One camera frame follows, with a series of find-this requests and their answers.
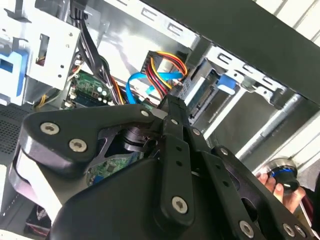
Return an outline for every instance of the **blue plastic tab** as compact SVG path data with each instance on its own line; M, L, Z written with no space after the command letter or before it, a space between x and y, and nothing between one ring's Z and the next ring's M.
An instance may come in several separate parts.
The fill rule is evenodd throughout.
M28 52L0 52L0 93L12 98L22 93L27 71Z
M235 88L236 88L237 82L233 78L223 74L221 75L217 87L221 91L226 92L227 94L234 95L236 93Z

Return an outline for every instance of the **black plastic mount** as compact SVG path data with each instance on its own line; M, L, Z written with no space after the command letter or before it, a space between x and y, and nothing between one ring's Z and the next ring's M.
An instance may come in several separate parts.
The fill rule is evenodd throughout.
M217 146L211 153L200 132L189 126L181 99L168 95L159 108L168 113L161 120L137 104L41 112L24 120L21 149L61 178L84 174L97 155L99 136L110 135L107 142L112 142L128 128L145 136L152 133L151 126L158 129L154 148L159 154L145 156L69 199L48 239L312 239L230 151ZM58 125L59 133L41 132L45 122ZM75 138L86 142L85 152L69 148Z

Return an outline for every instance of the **yellow wire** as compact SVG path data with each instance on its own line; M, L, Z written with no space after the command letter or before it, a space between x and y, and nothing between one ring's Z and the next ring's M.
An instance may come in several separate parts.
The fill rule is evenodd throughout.
M173 54L172 54L172 53L170 53L170 52L166 52L166 51L157 51L157 53L158 53L158 54L165 54L165 55L169 55L169 56L171 56L171 57L173 57L173 58L175 58L175 59L179 59L177 56L173 55ZM181 59L179 59L179 61L182 63L182 66L183 66L184 71L185 71L185 72L183 72L183 74L186 74L186 73L188 72L187 66L184 64L184 62L183 62L183 61L181 61Z
M37 109L41 108L42 105L45 103L46 96L47 96L46 94L42 95L40 103L38 104L38 106L36 106Z
M160 79L160 81L166 85L169 89L172 89L172 86L170 86L165 80L163 80L163 78L158 74L157 70L156 70L156 66L155 66L155 61L154 59L151 57L151 68L154 71L155 75Z

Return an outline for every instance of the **orange wire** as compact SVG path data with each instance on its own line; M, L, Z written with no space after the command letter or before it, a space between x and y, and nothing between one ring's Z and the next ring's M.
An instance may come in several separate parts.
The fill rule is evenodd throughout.
M124 100L123 100L123 98L122 98L122 95L121 95L121 92L120 92L119 86L118 86L118 84L117 84L116 80L114 79L114 77L112 77L112 80L113 80L113 82L114 82L114 85L115 85L116 91L117 91L117 92L118 92L118 94L119 94L120 101L121 101L122 105L124 105L124 104L125 104L125 102L124 102Z
M177 62L180 63L180 65L183 67L184 70L182 70L180 67L177 67L176 64L172 63L171 60L169 60L169 59L166 58L166 60L168 60L169 62L171 62L172 64L174 64L174 66L175 66L177 69L179 69L184 75L186 75L186 74L188 73L188 70L187 70L186 65L185 65L185 64L181 61L181 59L178 58L177 56L175 56L175 55L173 55L173 54L162 53L162 52L158 52L158 54L160 54L160 55L162 55L162 56L165 56L165 57L168 57L168 56L169 56L169 57L175 59Z

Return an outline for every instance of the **black wire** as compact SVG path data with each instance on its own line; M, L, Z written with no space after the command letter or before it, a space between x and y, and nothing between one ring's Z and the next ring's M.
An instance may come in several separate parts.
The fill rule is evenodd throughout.
M166 88L166 86L164 86L164 85L161 83L160 79L159 79L159 78L156 76L156 74L152 71L152 67L151 67L150 65L146 68L146 73L149 74L149 77L151 78L151 80L152 80L153 82L155 82L155 84L158 86L159 91L161 91L161 93L163 94L163 96L165 96L167 93L164 92L159 85L161 85L162 87L164 87L164 89L166 89L166 90L168 90L168 89Z
M154 87L154 88L157 90L157 92L159 93L160 98L163 99L166 94L158 87L158 85L156 84L156 81L151 77L150 72L148 71L148 68L147 68L145 74L146 74L146 76L149 77L149 79L151 80L151 84L153 85L153 87Z
M78 48L85 63L93 72L93 75L110 89L114 103L118 105L122 104L120 100L121 96L116 91L115 83L110 74L109 64L105 59L101 59L98 49L89 34L85 23L85 13L74 7L73 0L70 2L70 17L73 25L79 28L81 32Z

